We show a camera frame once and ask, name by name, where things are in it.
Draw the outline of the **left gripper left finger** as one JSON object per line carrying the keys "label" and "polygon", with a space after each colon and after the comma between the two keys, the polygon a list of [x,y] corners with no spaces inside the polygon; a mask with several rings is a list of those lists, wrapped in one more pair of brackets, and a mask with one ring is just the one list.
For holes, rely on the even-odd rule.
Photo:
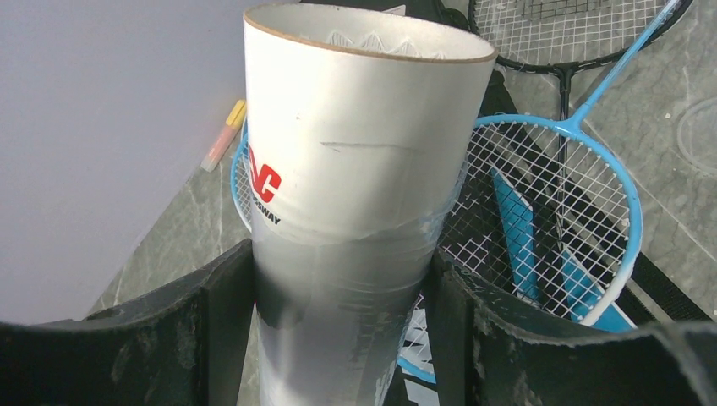
{"label": "left gripper left finger", "polygon": [[252,245],[84,320],[1,325],[4,405],[234,405],[255,303]]}

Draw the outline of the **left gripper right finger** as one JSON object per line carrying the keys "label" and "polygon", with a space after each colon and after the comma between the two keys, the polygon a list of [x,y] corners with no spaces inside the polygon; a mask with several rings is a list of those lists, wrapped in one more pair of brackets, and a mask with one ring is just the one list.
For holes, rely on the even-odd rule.
{"label": "left gripper right finger", "polygon": [[443,405],[713,405],[716,325],[610,333],[537,310],[436,251],[424,281]]}

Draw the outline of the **white shuttlecock tube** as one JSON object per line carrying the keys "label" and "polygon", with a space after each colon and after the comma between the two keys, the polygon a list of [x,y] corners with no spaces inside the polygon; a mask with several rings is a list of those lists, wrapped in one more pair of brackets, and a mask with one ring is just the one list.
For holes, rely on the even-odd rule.
{"label": "white shuttlecock tube", "polygon": [[381,405],[497,50],[385,11],[244,12],[260,401]]}

